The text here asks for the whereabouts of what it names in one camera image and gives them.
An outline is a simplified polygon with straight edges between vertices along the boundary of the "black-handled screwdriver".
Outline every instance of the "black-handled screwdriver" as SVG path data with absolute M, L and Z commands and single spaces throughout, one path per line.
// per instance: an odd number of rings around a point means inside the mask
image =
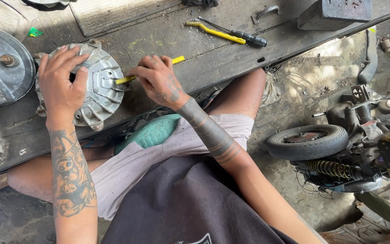
M 259 47 L 265 47 L 267 46 L 267 40 L 264 39 L 264 38 L 261 38 L 261 37 L 258 37 L 258 36 L 254 36 L 254 35 L 251 35 L 251 34 L 248 34 L 248 33 L 245 33 L 243 31 L 236 31 L 236 30 L 228 30 L 228 29 L 225 29 L 224 27 L 221 27 L 219 25 L 216 25 L 206 19 L 204 19 L 203 17 L 201 16 L 198 16 L 198 19 L 202 20 L 202 21 L 205 21 L 207 23 L 209 23 L 210 25 L 213 25 L 217 28 L 221 28 L 225 31 L 228 31 L 229 33 L 237 36 L 237 37 L 240 37 L 240 38 L 243 38 L 245 39 L 246 41 L 249 41 L 251 43 L 253 43 L 254 45 L 257 45 Z

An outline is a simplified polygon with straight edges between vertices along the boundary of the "dark gray shirt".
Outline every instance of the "dark gray shirt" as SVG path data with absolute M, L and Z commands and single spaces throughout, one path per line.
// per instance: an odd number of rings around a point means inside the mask
M 127 193 L 103 244 L 297 244 L 267 225 L 215 161 L 173 156 Z

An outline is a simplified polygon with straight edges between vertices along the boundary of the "rear shock absorber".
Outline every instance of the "rear shock absorber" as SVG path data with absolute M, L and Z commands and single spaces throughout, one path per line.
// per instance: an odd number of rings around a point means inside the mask
M 340 164 L 324 160 L 307 160 L 306 168 L 330 176 L 337 176 L 347 179 L 361 180 L 362 169 L 347 164 Z

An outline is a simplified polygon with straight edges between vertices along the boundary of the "metal hub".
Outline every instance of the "metal hub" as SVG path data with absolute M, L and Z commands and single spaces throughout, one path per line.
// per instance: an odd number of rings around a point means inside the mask
M 81 47 L 79 55 L 90 53 L 90 58 L 81 66 L 88 68 L 87 92 L 82 107 L 75 112 L 73 122 L 76 126 L 90 126 L 95 131 L 103 129 L 103 121 L 109 118 L 120 106 L 125 91 L 128 91 L 128 84 L 116 85 L 117 79 L 123 78 L 123 73 L 114 58 L 102 50 L 102 45 L 97 39 L 91 39 L 86 43 L 70 44 L 69 48 L 78 45 Z M 56 49 L 49 54 L 52 57 L 59 50 Z M 40 65 L 44 53 L 38 53 L 35 57 Z M 76 66 L 72 74 L 81 66 Z M 35 91 L 40 99 L 40 106 L 37 113 L 46 116 L 46 106 L 39 87 L 39 74 L 35 79 Z
M 313 141 L 322 138 L 323 135 L 317 132 L 299 132 L 299 134 L 290 136 L 285 139 L 285 143 L 300 143 Z
M 0 30 L 0 106 L 14 103 L 33 86 L 35 66 L 28 50 Z

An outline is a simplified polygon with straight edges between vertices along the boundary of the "leg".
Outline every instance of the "leg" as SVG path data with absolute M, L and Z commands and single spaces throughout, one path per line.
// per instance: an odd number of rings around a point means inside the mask
M 266 85 L 263 69 L 236 78 L 205 109 L 209 115 L 243 114 L 255 119 Z
M 84 148 L 88 170 L 102 165 L 113 156 L 114 148 Z M 52 160 L 50 155 L 42 155 L 13 167 L 7 172 L 8 185 L 25 195 L 52 202 Z

